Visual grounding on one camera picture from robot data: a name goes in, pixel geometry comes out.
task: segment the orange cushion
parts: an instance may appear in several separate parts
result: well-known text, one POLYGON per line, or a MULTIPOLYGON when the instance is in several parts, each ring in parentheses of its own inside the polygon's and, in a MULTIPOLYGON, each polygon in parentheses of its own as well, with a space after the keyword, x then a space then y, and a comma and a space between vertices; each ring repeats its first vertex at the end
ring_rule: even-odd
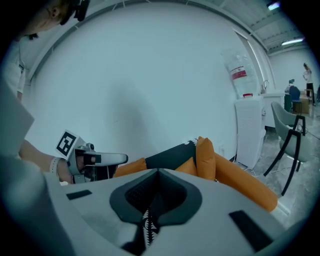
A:
POLYGON ((198 138, 195 147, 195 160, 198 177, 214 181, 216 178, 216 156, 210 139, 198 138))
POLYGON ((147 169, 146 161, 144 158, 140 158, 137 161, 120 166, 116 169, 113 177, 120 177, 128 174, 134 174, 147 169))
POLYGON ((277 207, 278 198, 267 186, 224 157, 215 154, 215 159, 215 178, 220 183, 234 188, 268 212, 277 207))
POLYGON ((182 165, 180 165, 175 170, 177 172, 181 172, 181 173, 191 174, 191 175, 197 176, 197 168, 196 168, 196 165, 195 165, 193 157, 191 157, 188 161, 184 162, 182 165))

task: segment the black chair leg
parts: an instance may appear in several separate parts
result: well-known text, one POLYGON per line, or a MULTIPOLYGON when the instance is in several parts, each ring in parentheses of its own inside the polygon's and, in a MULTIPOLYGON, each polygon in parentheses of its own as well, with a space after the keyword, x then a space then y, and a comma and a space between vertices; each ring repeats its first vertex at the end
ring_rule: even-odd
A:
POLYGON ((272 162, 272 164, 270 165, 270 167, 268 168, 268 170, 266 170, 266 172, 263 174, 263 176, 267 176, 268 173, 270 173, 270 171, 272 170, 273 167, 275 167, 276 163, 283 157, 284 153, 285 153, 285 145, 282 146, 282 148, 280 149, 278 155, 275 157, 274 161, 272 162))
POLYGON ((299 172, 300 164, 301 164, 301 162, 299 161, 298 166, 296 167, 296 170, 295 170, 296 172, 299 172))
POLYGON ((286 191, 287 191, 287 189, 288 189, 288 187, 289 187, 289 184, 290 184, 290 182, 291 182, 291 180, 292 180, 292 177, 294 176, 295 169, 296 169, 296 165, 297 165, 297 159, 294 159, 294 160, 293 160, 292 167, 291 167, 291 171, 290 171, 290 174, 289 174, 289 177, 288 177, 288 180, 286 181, 286 184, 285 184, 285 186, 284 186, 284 189, 283 189, 283 191, 282 191, 282 193, 281 193, 282 196, 285 195, 285 193, 286 193, 286 191))

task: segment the ceiling light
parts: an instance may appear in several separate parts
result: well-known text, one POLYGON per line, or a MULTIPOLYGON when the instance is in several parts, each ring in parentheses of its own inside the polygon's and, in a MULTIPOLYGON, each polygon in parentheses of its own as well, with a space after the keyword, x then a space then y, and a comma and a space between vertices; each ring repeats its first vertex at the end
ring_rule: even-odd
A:
POLYGON ((302 42, 303 40, 304 40, 304 38, 298 38, 298 39, 283 42, 281 45, 286 46, 286 45, 290 45, 290 44, 295 44, 295 43, 302 42))
POLYGON ((270 11, 279 8, 280 7, 280 2, 273 2, 273 3, 269 3, 266 5, 270 11))

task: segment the concrete floor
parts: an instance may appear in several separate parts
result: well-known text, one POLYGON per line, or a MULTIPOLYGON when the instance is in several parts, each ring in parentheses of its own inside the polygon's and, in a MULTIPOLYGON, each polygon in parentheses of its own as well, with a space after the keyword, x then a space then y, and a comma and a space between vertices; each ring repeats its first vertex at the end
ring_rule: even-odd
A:
POLYGON ((281 192, 291 170, 291 158, 284 154, 271 172, 266 177, 263 176, 280 150, 279 137, 275 129, 267 131, 261 157, 253 168, 256 178, 278 196, 278 207, 273 215, 285 228, 308 217, 320 192, 320 140, 311 135, 320 138, 320 106, 312 106, 310 114, 304 116, 309 131, 306 137, 312 144, 312 156, 310 161, 301 164, 299 172, 294 173, 285 195, 282 196, 281 192))

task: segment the white wristband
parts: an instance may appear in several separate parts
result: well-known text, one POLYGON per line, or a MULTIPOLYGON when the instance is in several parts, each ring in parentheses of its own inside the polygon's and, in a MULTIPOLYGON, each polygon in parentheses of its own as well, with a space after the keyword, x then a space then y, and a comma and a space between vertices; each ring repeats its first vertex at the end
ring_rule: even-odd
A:
POLYGON ((52 174, 56 174, 56 176, 59 179, 59 175, 58 175, 58 163, 62 158, 60 157, 55 157, 54 159, 52 159, 51 163, 50 163, 50 173, 52 174))

